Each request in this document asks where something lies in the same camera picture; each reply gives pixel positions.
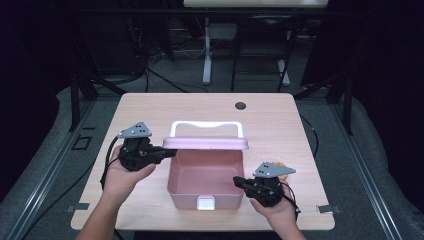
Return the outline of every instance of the wire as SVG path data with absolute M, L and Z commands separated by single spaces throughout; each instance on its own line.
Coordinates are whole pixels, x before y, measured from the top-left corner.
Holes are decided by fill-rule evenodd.
M 87 170 L 85 170 L 85 172 L 68 188 L 66 189 L 55 201 L 53 201 L 47 208 L 46 210 L 43 211 L 43 213 L 41 213 L 41 215 L 31 224 L 31 226 L 28 228 L 28 230 L 25 232 L 24 236 L 22 237 L 22 240 L 24 240 L 28 234 L 31 232 L 31 230 L 35 227 L 35 225 L 47 214 L 47 212 L 57 203 L 59 202 L 69 191 L 72 190 L 72 188 L 75 187 L 75 185 L 77 185 L 77 183 L 79 181 L 81 181 L 81 179 L 90 171 L 90 169 L 94 166 L 94 163 L 96 162 L 96 160 L 94 160 L 90 166 L 87 168 Z
M 317 155 L 317 152 L 318 152 L 318 147 L 319 147 L 319 139 L 318 139 L 318 134 L 317 134 L 317 132 L 315 131 L 315 128 L 312 126 L 312 124 L 305 118 L 305 117 L 303 117 L 301 114 L 299 114 L 300 115 L 300 117 L 302 118 L 302 120 L 303 121 L 305 121 L 306 122 L 306 124 L 308 124 L 309 125 L 309 127 L 312 129 L 312 132 L 314 133 L 314 136 L 315 136 L 315 142 L 316 142 L 316 144 L 315 144 L 315 150 L 314 150 L 314 153 L 313 153 L 313 156 L 315 157 L 316 155 Z

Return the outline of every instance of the open pink storage box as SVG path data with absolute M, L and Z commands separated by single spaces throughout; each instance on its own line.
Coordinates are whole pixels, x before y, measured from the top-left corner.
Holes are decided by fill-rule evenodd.
M 176 136 L 180 124 L 216 128 L 236 125 L 235 137 Z M 234 186 L 233 177 L 244 177 L 243 152 L 248 149 L 239 122 L 176 121 L 163 147 L 178 149 L 171 160 L 168 192 L 181 209 L 236 209 L 244 191 Z

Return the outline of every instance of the gray carpet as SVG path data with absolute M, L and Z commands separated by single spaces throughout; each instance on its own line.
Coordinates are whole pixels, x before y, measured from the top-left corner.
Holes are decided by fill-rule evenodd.
M 292 80 L 290 87 L 283 88 L 282 92 L 295 94 L 300 92 L 300 79 L 307 61 L 311 44 L 299 41 L 289 67 Z M 156 64 L 150 64 L 151 69 L 164 77 L 179 83 L 195 85 L 198 88 L 182 88 L 191 92 L 229 92 L 231 76 L 231 60 L 225 49 L 213 52 L 212 83 L 203 86 L 203 57 L 187 58 L 183 54 L 177 55 L 175 63 L 166 57 Z M 240 82 L 236 92 L 275 92 L 276 82 Z M 120 85 L 129 92 L 144 92 L 146 77 L 134 82 Z M 149 92 L 176 92 L 177 90 L 158 77 L 149 76 Z M 46 196 L 41 197 L 40 207 L 34 220 L 47 207 L 70 187 L 86 171 L 103 142 L 111 118 L 117 107 L 119 98 L 114 93 L 98 86 L 101 97 L 94 103 L 82 101 L 86 106 L 87 117 L 78 131 L 69 135 L 70 127 L 70 97 L 69 89 L 58 94 L 61 110 L 55 125 L 45 139 L 45 142 L 34 156 L 34 159 L 22 174 L 19 181 L 0 205 L 1 232 L 0 239 L 7 239 L 15 224 L 21 220 L 21 213 L 34 188 L 57 157 L 57 153 L 64 147 L 68 148 L 63 158 L 60 171 Z M 300 114 L 314 127 L 319 147 L 316 163 L 321 175 L 330 204 L 340 206 L 342 213 L 334 215 L 336 226 L 331 231 L 305 231 L 308 239 L 388 239 L 375 213 L 363 182 L 359 178 L 355 159 L 347 143 L 343 131 L 338 127 L 338 116 L 321 98 L 325 93 L 318 92 L 308 100 L 297 101 Z M 311 146 L 315 150 L 317 141 L 311 127 L 304 122 L 305 132 Z M 403 197 L 396 183 L 387 172 L 387 161 L 384 148 L 378 134 L 367 117 L 366 111 L 354 101 L 352 129 L 355 142 L 361 150 L 366 164 L 387 203 L 387 208 L 394 218 L 401 236 L 404 239 L 423 239 L 424 220 L 422 215 L 416 214 L 416 209 Z M 72 150 L 72 147 L 85 150 Z M 70 227 L 72 213 L 65 210 L 75 205 L 80 198 L 88 174 L 75 185 L 72 190 L 58 201 L 46 215 L 29 232 L 26 239 L 73 239 L 77 231 Z M 134 233 L 121 231 L 125 239 L 132 239 Z

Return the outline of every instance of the white handle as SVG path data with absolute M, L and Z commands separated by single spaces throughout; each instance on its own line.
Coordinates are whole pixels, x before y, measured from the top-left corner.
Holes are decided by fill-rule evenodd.
M 215 128 L 224 125 L 236 125 L 237 126 L 237 134 L 239 138 L 244 138 L 243 127 L 240 122 L 237 121 L 229 121 L 229 122 L 210 122 L 210 121 L 175 121 L 171 126 L 170 137 L 175 137 L 175 133 L 177 131 L 177 126 L 179 124 L 190 124 L 196 127 L 202 128 Z

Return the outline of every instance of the person's left hand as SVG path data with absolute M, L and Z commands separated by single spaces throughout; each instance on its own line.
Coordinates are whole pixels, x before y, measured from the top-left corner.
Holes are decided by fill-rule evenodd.
M 122 145 L 115 147 L 109 161 L 118 158 L 121 147 Z M 102 197 L 121 205 L 134 190 L 135 185 L 149 176 L 155 168 L 155 164 L 150 164 L 139 171 L 130 172 L 121 165 L 119 159 L 114 161 L 109 166 Z

